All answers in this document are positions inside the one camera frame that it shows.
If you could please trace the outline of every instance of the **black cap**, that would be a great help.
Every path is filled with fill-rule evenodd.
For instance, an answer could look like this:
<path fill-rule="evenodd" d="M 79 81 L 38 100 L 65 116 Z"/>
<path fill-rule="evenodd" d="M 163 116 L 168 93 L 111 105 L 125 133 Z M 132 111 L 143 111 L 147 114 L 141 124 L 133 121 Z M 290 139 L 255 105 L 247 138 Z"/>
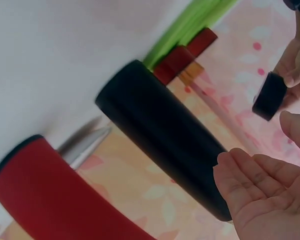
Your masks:
<path fill-rule="evenodd" d="M 254 99 L 252 111 L 270 121 L 279 110 L 287 93 L 283 77 L 269 72 L 258 95 Z"/>

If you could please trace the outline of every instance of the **fingernail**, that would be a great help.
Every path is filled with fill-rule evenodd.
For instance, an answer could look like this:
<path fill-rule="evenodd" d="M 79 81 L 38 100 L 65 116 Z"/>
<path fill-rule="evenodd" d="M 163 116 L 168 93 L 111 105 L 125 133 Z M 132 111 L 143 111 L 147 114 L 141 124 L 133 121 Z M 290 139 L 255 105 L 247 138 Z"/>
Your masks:
<path fill-rule="evenodd" d="M 291 76 L 287 76 L 287 77 L 285 77 L 283 80 L 284 80 L 285 85 L 286 85 L 288 88 L 293 87 L 293 85 L 294 85 L 294 79 L 293 79 Z"/>

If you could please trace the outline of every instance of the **hand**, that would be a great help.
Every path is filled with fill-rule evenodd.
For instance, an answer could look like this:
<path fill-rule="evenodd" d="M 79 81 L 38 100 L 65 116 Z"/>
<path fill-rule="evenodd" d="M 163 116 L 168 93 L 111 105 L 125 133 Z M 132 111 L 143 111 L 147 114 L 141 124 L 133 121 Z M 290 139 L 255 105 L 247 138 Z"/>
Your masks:
<path fill-rule="evenodd" d="M 289 88 L 281 109 L 285 109 L 300 100 L 300 40 L 294 38 L 285 49 L 274 72 L 284 78 Z"/>
<path fill-rule="evenodd" d="M 283 132 L 300 148 L 300 115 L 280 115 Z M 218 157 L 215 183 L 241 240 L 300 240 L 300 167 L 233 149 Z"/>

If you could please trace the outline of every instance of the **red block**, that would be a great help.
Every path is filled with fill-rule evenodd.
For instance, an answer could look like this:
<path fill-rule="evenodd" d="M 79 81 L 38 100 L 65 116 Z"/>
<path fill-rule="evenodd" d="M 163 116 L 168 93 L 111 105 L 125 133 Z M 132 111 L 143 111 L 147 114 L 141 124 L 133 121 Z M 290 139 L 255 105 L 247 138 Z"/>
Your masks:
<path fill-rule="evenodd" d="M 177 46 L 155 67 L 154 75 L 168 85 L 194 60 L 185 46 Z"/>
<path fill-rule="evenodd" d="M 218 36 L 209 28 L 204 28 L 196 37 L 186 46 L 188 51 L 195 57 L 199 57 Z"/>

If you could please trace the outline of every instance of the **thermos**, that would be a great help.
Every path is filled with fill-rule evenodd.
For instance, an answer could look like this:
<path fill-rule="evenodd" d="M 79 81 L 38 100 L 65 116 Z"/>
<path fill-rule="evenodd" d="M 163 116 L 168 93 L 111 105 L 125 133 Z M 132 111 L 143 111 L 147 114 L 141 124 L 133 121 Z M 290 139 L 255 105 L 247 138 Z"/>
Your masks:
<path fill-rule="evenodd" d="M 0 202 L 35 240 L 154 240 L 90 187 L 41 136 L 0 163 Z"/>
<path fill-rule="evenodd" d="M 96 105 L 161 169 L 221 221 L 231 221 L 213 176 L 224 147 L 140 61 L 119 71 Z"/>

